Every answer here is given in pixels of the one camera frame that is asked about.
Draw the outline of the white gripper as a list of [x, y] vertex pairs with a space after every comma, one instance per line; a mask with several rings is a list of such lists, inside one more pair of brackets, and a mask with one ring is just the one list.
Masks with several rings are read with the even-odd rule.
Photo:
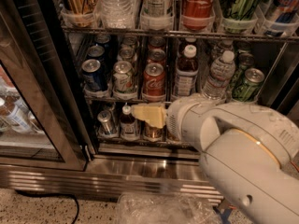
[[163, 103], [133, 105], [132, 114], [136, 119], [148, 123], [150, 127], [162, 129], [166, 124], [167, 130], [181, 141], [181, 126], [184, 117], [193, 107], [200, 106], [210, 108], [223, 103], [223, 99], [208, 99], [200, 93], [194, 93], [191, 96], [177, 98], [167, 110]]

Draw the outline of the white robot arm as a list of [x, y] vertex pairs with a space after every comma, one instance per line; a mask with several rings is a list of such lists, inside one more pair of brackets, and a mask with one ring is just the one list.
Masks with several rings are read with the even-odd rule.
[[210, 184], [254, 224], [299, 224], [299, 180], [282, 171], [298, 153], [299, 129], [284, 115], [194, 94], [134, 105], [133, 116], [198, 150]]

